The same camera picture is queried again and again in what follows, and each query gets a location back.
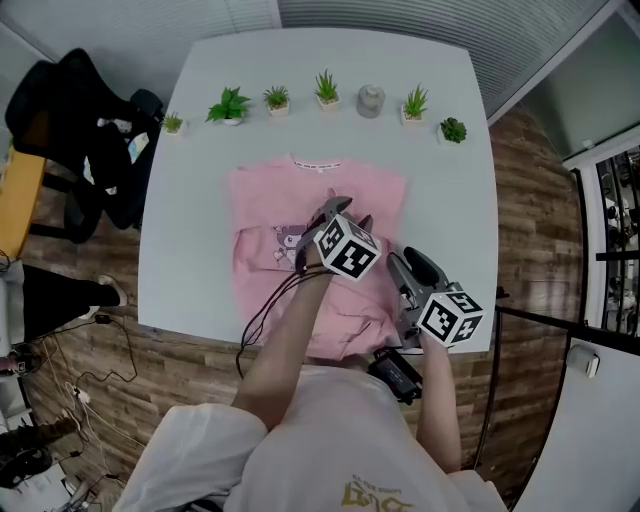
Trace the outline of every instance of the black chair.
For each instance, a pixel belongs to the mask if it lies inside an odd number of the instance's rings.
[[[160,135],[162,102],[138,90],[130,101],[104,83],[84,50],[69,52],[59,63],[36,63],[14,93],[5,114],[17,151],[53,160],[76,176],[66,186],[57,177],[43,184],[67,192],[65,230],[36,232],[86,241],[104,210],[113,224],[126,229],[142,218],[153,154]],[[107,120],[98,126],[98,120]],[[110,120],[128,121],[122,134]],[[149,143],[132,163],[127,141],[147,133]],[[85,157],[95,184],[83,177]],[[107,189],[115,187],[110,195]]]

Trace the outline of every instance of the white table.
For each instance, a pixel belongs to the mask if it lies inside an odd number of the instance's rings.
[[[320,111],[315,75],[329,68],[342,107]],[[399,108],[422,83],[427,123],[403,127]],[[364,84],[386,91],[373,120],[355,110]],[[262,93],[285,85],[291,115],[271,118]],[[253,98],[237,127],[206,123],[225,86]],[[490,344],[498,263],[496,186],[487,121],[465,50],[423,39],[344,29],[245,32],[196,43],[168,112],[189,121],[186,136],[162,134],[147,194],[139,271],[142,324],[206,338],[239,341],[244,320],[232,286],[232,232],[227,175],[240,165],[293,153],[300,159],[352,158],[409,180],[399,233],[438,263],[485,310],[473,338],[457,351]],[[447,117],[467,126],[460,147],[440,146]]]

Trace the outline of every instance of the wooden floor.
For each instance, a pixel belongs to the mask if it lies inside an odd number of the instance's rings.
[[[532,119],[516,108],[491,128],[500,224],[499,284],[511,297],[502,304],[577,319],[581,276],[581,229],[574,180]],[[43,190],[36,220],[60,222],[63,198]],[[238,377],[236,345],[150,329],[137,324],[137,274],[140,236],[121,232],[103,219],[86,244],[30,237],[24,261],[76,277],[114,276],[126,288],[131,305],[109,313],[129,333],[138,378],[125,384],[117,378],[96,383],[84,378],[79,387],[91,396],[90,406],[109,424],[138,444],[112,430],[93,413],[91,426],[103,444],[109,471],[127,480],[144,445],[167,410],[176,404],[229,403]],[[479,472],[494,481],[507,503],[520,487],[538,453],[556,396],[565,339],[562,332],[526,321],[505,318],[498,386],[489,437]],[[103,376],[115,369],[132,375],[126,338],[115,325],[91,325],[65,332],[57,341],[62,352],[25,386],[40,422],[60,414],[65,382],[75,382],[85,370]],[[56,340],[46,341],[49,353]],[[465,464],[475,454],[486,410],[492,352],[451,357],[457,382]],[[55,369],[60,389],[52,370]],[[415,426],[417,409],[406,408]],[[89,433],[81,457],[63,463],[68,475],[97,480],[107,470],[98,442]],[[65,457],[79,450],[77,436],[55,444]],[[105,509],[117,499],[117,482],[103,479],[96,487]]]

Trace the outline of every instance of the black pants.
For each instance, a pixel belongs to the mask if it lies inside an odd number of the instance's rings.
[[[24,339],[47,334],[89,312],[89,306],[117,306],[118,292],[108,285],[79,281],[24,265]]]

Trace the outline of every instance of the yellow print on shirt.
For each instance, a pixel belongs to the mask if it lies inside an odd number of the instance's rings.
[[[342,507],[360,507],[375,512],[407,512],[413,507],[412,504],[400,501],[399,496],[389,496],[389,494],[400,495],[402,491],[376,487],[353,475],[353,479],[344,486]]]

